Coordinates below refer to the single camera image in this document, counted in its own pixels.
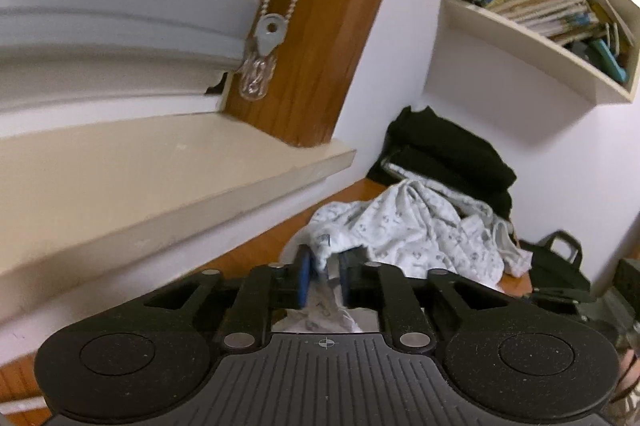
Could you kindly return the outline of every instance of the wood grain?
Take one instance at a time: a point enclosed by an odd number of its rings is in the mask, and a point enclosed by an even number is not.
[[[244,277],[257,265],[277,261],[285,244],[300,228],[308,223],[313,213],[322,205],[329,202],[353,202],[355,200],[374,199],[385,189],[386,187],[382,186],[382,184],[377,184],[369,179],[360,180],[263,232],[260,236],[256,236],[221,257],[210,261],[197,270],[218,269],[225,274],[227,279]],[[500,286],[507,294],[515,297],[531,292],[531,282],[528,274],[522,278],[513,278],[505,275],[502,277]],[[33,377],[33,359],[34,356],[27,356],[0,369],[0,402],[40,395],[40,390]],[[12,415],[9,419],[16,426],[39,426],[48,416],[48,410],[39,410]]]
[[[272,0],[284,14],[290,0]],[[297,147],[326,143],[382,0],[300,0],[267,96],[248,102],[238,78],[225,111]]]

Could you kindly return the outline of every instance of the shelf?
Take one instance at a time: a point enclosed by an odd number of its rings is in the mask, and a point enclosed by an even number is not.
[[[444,0],[444,6],[452,27],[535,66],[594,104],[623,104],[633,102],[640,84],[640,6],[632,0],[609,1],[636,38],[624,85],[549,39],[498,14],[460,0]]]
[[[453,28],[491,43],[535,66],[594,104],[623,104],[633,101],[632,93],[623,86],[532,30],[461,0],[444,0],[444,6]]]

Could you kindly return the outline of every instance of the crumpled garment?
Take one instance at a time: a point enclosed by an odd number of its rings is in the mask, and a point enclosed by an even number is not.
[[[435,181],[407,179],[369,202],[321,207],[285,246],[281,261],[292,262],[298,247],[306,244],[322,273],[332,255],[365,247],[371,261],[396,265],[407,277],[426,278],[429,269],[443,268],[497,289],[505,270],[519,277],[530,268],[531,253],[511,243],[509,229],[484,202]],[[321,276],[310,286],[307,307],[289,313],[286,324],[274,330],[360,331],[341,303],[330,277]]]

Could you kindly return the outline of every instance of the black bag handle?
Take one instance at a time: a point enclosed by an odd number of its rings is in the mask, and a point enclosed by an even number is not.
[[[579,241],[577,241],[573,236],[571,236],[567,231],[563,231],[559,229],[551,233],[546,238],[543,238],[538,245],[544,247],[545,249],[552,250],[551,246],[554,243],[554,240],[560,239],[564,241],[568,246],[572,247],[575,250],[574,259],[571,260],[571,265],[575,268],[579,269],[582,264],[582,246]]]

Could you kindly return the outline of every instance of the wooden table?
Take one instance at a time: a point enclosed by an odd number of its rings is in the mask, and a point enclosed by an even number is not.
[[[272,227],[268,231],[263,232],[260,236],[227,252],[220,258],[207,263],[198,270],[205,268],[218,269],[225,274],[226,278],[244,277],[257,265],[277,261],[282,248],[300,228],[308,223],[313,213],[315,213],[319,207],[329,202],[354,202],[355,200],[374,199],[385,189],[386,187],[382,184],[370,181],[369,179],[362,179],[352,186],[324,199],[322,202],[316,203],[316,205],[292,216],[281,224]],[[500,281],[500,287],[502,287],[502,290],[507,294],[516,297],[531,292],[531,282],[528,274],[522,278],[514,278],[505,274]]]

